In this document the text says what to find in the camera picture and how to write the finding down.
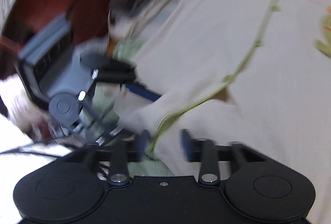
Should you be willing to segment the light green garment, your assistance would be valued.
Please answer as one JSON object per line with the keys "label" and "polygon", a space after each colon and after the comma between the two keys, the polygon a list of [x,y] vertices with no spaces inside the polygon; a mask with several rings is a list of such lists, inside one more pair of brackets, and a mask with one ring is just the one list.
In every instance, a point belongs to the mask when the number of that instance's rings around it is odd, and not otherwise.
{"label": "light green garment", "polygon": [[[117,56],[129,61],[143,46],[143,41],[129,39],[120,42],[114,49]],[[108,39],[92,39],[82,54],[100,54],[105,55],[108,49]],[[105,83],[99,83],[95,89],[93,97],[94,108],[101,113],[103,121],[106,123],[117,123],[120,116],[114,111],[118,95],[117,86],[108,86]],[[130,162],[128,171],[131,177],[134,176],[173,176],[171,170],[161,161],[152,155],[144,155],[140,162]]]}

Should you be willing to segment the red wooden dresser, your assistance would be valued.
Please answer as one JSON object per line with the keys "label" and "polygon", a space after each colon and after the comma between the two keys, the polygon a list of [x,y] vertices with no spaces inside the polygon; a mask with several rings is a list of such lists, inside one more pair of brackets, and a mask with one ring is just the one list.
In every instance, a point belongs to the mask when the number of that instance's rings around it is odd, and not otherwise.
{"label": "red wooden dresser", "polygon": [[34,34],[64,14],[73,28],[74,44],[108,32],[110,0],[16,0],[1,30],[1,78],[15,73],[17,53]]}

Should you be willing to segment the cream waffle knit garment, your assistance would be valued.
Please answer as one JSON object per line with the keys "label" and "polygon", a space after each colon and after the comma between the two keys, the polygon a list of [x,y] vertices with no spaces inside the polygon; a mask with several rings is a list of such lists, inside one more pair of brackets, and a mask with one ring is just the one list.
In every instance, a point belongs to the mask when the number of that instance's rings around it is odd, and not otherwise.
{"label": "cream waffle knit garment", "polygon": [[196,175],[180,131],[220,145],[242,142],[307,176],[312,223],[330,223],[330,56],[323,18],[330,0],[180,0],[135,56],[161,94],[127,94],[120,122],[151,132],[151,151],[176,175]]}

